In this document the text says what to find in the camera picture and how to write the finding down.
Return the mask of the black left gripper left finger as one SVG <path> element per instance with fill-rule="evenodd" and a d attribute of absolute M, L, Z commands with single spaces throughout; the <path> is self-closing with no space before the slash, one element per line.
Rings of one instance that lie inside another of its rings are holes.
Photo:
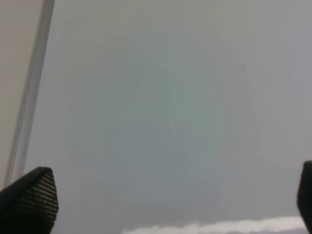
<path fill-rule="evenodd" d="M 53 171 L 37 167 L 0 192 L 0 232 L 49 234 L 58 211 Z"/>

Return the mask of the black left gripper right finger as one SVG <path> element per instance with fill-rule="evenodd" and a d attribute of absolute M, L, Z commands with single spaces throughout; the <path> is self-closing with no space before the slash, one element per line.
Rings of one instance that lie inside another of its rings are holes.
<path fill-rule="evenodd" d="M 297 193 L 297 206 L 300 215 L 307 227 L 308 232 L 312 233 L 312 162 L 306 161 L 303 164 L 300 183 Z"/>

